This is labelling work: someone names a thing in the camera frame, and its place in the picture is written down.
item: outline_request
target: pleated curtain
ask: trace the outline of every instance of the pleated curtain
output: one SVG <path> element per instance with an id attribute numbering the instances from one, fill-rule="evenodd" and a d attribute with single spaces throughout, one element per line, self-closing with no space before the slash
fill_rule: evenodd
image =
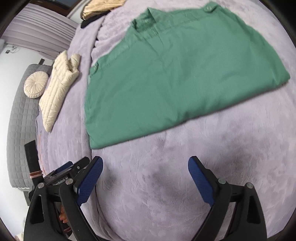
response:
<path id="1" fill-rule="evenodd" d="M 8 44 L 38 51 L 54 60 L 69 48 L 78 24 L 46 8 L 28 4 L 9 24 L 2 38 Z"/>

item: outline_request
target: white pleated cushion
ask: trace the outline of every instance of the white pleated cushion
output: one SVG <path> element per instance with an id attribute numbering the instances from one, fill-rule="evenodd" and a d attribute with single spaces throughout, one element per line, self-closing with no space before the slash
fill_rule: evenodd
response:
<path id="1" fill-rule="evenodd" d="M 43 71 L 37 71 L 31 74 L 25 81 L 24 93 L 32 99 L 41 96 L 44 92 L 47 80 L 48 74 Z"/>

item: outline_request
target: green shirt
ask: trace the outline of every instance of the green shirt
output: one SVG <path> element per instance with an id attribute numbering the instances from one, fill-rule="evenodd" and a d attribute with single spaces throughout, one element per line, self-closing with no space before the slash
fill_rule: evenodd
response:
<path id="1" fill-rule="evenodd" d="M 92 149 L 176 126 L 275 89 L 290 78 L 267 41 L 214 2 L 148 8 L 90 69 Z"/>

